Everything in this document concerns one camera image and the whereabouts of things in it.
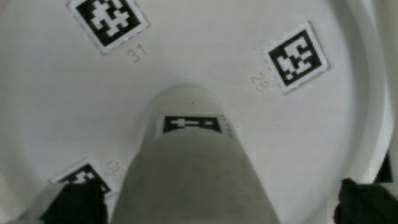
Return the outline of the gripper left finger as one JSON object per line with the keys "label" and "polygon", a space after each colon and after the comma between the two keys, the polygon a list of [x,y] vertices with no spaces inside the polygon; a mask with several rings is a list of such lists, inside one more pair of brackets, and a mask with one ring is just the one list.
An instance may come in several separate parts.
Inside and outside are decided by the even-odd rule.
{"label": "gripper left finger", "polygon": [[108,224],[104,194],[97,182],[62,187],[39,220],[42,224]]}

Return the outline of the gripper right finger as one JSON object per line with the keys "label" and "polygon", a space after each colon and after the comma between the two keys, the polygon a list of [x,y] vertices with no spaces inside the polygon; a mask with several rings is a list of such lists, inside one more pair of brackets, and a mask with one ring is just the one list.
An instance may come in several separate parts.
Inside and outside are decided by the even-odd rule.
{"label": "gripper right finger", "polygon": [[398,198],[380,184],[341,180],[334,224],[398,224]]}

